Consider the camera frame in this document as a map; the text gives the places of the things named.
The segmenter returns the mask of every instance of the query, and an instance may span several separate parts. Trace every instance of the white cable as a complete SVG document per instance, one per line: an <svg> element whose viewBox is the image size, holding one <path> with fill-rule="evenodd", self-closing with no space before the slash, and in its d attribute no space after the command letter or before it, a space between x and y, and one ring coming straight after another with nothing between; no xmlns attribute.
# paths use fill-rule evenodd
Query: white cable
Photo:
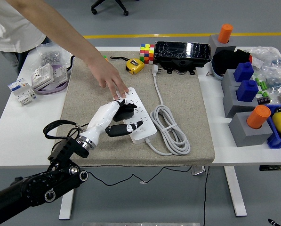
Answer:
<svg viewBox="0 0 281 226"><path fill-rule="evenodd" d="M157 94L159 96L161 105L158 105L154 111L150 113L150 117L155 124L155 126L159 129L161 132L161 135L163 137L163 140L165 142L165 145L167 146L170 153L163 153L158 151L156 148L153 147L153 145L150 142L149 138L146 138L146 143L158 154L163 156L169 156L169 155L185 155L188 154L191 151L191 146L189 141L187 140L186 135L182 132L182 130L178 127L177 123L174 120L174 117L172 115L172 112L170 109L163 104L163 100L161 98L157 82L156 82L156 74L158 73L158 67L157 65L153 65L152 67L152 75L154 78L154 84L157 91ZM167 124L167 127L164 127L162 122L159 119L159 115L161 115L164 119L164 121ZM175 140L170 136L170 132L172 132L172 135L174 136Z"/></svg>

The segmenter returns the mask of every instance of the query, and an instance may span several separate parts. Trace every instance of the rubik's cube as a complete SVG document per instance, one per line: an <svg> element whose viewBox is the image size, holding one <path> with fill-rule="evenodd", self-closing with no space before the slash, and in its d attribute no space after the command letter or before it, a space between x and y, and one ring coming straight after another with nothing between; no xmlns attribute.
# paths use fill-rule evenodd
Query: rubik's cube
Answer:
<svg viewBox="0 0 281 226"><path fill-rule="evenodd" d="M153 44L141 44L139 59L145 64L152 65L154 60L154 48Z"/></svg>

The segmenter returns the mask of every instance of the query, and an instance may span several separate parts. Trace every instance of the human hand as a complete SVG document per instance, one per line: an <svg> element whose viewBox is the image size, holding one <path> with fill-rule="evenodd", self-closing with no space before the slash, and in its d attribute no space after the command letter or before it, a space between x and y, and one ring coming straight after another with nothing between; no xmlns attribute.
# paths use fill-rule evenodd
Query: human hand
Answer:
<svg viewBox="0 0 281 226"><path fill-rule="evenodd" d="M126 98L125 92L129 92L129 89L122 81L116 68L106 61L104 57L97 57L90 65L88 65L88 68L98 81L100 87L105 88L108 86L115 100L119 99L116 94L116 87L118 88L120 96Z"/></svg>

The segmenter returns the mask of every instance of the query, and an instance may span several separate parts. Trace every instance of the white table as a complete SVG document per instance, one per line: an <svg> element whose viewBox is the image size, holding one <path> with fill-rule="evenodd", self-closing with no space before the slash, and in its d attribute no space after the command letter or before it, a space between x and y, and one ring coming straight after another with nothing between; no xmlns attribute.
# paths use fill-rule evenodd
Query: white table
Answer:
<svg viewBox="0 0 281 226"><path fill-rule="evenodd" d="M100 51L139 51L139 47L97 47ZM19 78L24 77L31 84L31 65L36 58L31 52ZM215 159L211 165L225 166L229 187L232 192L237 216L246 215L241 192L233 166L235 165L277 165L281 164L281 149L270 149L266 142L262 145L236 147L225 118L223 92L220 80L206 76L211 72L211 64L197 68L203 100L207 112ZM0 168L48 166L54 140L44 137L43 128L61 117L66 89L47 96L38 96L28 105L21 106L13 94L10 95L0 119ZM56 129L50 132L55 135Z"/></svg>

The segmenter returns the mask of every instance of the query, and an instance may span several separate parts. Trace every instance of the person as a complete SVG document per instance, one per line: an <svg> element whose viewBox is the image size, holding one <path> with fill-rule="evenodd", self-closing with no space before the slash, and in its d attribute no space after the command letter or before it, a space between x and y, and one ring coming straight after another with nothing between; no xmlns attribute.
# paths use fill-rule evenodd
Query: person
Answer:
<svg viewBox="0 0 281 226"><path fill-rule="evenodd" d="M100 87L116 87L125 98L128 88L116 68L53 7L43 0L0 0L0 52L20 71L28 52L50 40L83 60Z"/></svg>

